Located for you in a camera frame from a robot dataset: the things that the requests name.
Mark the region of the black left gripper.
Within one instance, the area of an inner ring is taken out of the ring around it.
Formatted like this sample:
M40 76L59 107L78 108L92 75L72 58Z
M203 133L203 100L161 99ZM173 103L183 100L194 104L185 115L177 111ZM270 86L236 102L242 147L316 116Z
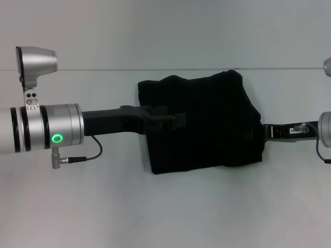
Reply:
M186 114L171 114L166 106L124 105L117 109L82 112L84 135L122 132L137 134L172 132L186 127Z

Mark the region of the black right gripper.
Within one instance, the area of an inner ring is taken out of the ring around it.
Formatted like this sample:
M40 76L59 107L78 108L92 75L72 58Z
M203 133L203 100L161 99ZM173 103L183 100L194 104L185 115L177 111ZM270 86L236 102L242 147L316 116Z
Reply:
M249 128L250 139L253 141L296 142L316 139L315 131L308 127L308 131L295 131L294 127L301 123L289 124L260 124Z

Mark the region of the black t-shirt with white print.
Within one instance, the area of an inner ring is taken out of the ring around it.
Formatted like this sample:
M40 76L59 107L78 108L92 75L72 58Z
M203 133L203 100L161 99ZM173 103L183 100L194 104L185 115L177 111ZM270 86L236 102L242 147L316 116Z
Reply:
M261 115L234 70L199 79L177 75L138 83L142 106L165 106L186 114L186 127L146 137L152 173L186 172L262 161L265 147Z

